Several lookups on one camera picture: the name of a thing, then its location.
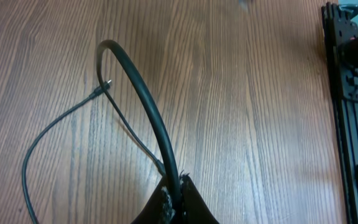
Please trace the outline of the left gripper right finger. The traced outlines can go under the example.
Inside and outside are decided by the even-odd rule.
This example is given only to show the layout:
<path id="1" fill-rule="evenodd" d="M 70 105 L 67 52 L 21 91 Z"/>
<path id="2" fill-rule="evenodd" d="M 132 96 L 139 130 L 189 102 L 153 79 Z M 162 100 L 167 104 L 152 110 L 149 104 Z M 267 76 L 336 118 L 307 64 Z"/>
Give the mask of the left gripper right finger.
<path id="1" fill-rule="evenodd" d="M 182 223 L 218 224 L 188 174 L 180 176 L 180 184 Z"/>

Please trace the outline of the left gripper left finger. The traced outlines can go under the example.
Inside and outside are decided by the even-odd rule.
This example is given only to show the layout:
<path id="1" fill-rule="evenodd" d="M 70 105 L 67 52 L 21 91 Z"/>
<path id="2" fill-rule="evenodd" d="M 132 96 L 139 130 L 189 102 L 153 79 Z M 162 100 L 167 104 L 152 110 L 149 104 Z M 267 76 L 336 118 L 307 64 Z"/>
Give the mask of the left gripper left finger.
<path id="1" fill-rule="evenodd" d="M 172 198 L 167 187 L 167 178 L 163 176 L 147 201 L 145 207 L 132 224 L 166 224 L 171 223 L 175 215 Z"/>

